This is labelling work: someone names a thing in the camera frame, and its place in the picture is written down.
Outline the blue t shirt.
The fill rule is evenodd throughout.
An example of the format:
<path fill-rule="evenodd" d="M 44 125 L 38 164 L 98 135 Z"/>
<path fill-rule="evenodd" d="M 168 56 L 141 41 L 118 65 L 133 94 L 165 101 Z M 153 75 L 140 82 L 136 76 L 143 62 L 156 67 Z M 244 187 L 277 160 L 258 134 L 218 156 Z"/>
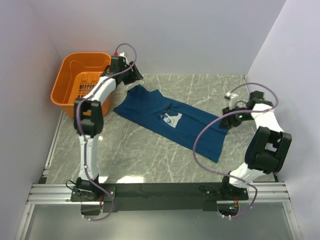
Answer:
<path fill-rule="evenodd" d="M 153 131 L 217 163 L 222 153 L 227 129 L 213 124 L 203 129 L 216 115 L 163 96 L 159 90 L 148 91 L 137 85 L 127 91 L 125 100 L 114 109 L 119 116 Z"/>

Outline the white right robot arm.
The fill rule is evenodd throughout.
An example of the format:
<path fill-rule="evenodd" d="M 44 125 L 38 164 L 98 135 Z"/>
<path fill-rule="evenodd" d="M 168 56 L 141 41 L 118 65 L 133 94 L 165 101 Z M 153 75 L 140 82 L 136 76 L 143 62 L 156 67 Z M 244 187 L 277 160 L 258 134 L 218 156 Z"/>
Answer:
<path fill-rule="evenodd" d="M 240 100 L 239 96 L 232 92 L 226 93 L 225 98 L 229 100 L 229 106 L 222 110 L 224 115 L 243 110 L 254 112 L 227 116 L 222 119 L 220 128 L 230 130 L 244 121 L 254 121 L 256 125 L 256 132 L 246 150 L 244 163 L 228 173 L 237 178 L 225 176 L 219 187 L 221 197 L 230 200 L 244 193 L 246 183 L 281 170 L 292 142 L 292 135 L 280 127 L 272 109 L 274 105 L 264 99 L 263 92 L 250 93 L 247 102 Z"/>

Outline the orange plastic basket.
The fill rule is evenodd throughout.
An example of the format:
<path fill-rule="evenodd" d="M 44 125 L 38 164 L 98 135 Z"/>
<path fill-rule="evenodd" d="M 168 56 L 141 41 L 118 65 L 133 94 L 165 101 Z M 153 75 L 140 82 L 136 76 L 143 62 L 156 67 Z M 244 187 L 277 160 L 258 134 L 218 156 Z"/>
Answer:
<path fill-rule="evenodd" d="M 75 52 L 63 60 L 53 89 L 51 101 L 70 118 L 74 118 L 74 101 L 83 98 L 98 83 L 111 57 L 104 52 Z"/>

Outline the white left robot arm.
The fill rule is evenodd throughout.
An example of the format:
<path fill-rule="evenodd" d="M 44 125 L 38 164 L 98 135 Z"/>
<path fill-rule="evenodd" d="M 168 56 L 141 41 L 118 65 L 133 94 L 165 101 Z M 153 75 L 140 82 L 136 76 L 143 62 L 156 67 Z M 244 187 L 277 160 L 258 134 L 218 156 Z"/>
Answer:
<path fill-rule="evenodd" d="M 74 101 L 74 129 L 80 142 L 80 172 L 73 191 L 88 201 L 104 195 L 97 167 L 98 138 L 104 127 L 102 105 L 121 83 L 128 85 L 142 79 L 135 60 L 129 62 L 123 54 L 114 54 L 92 90 Z"/>

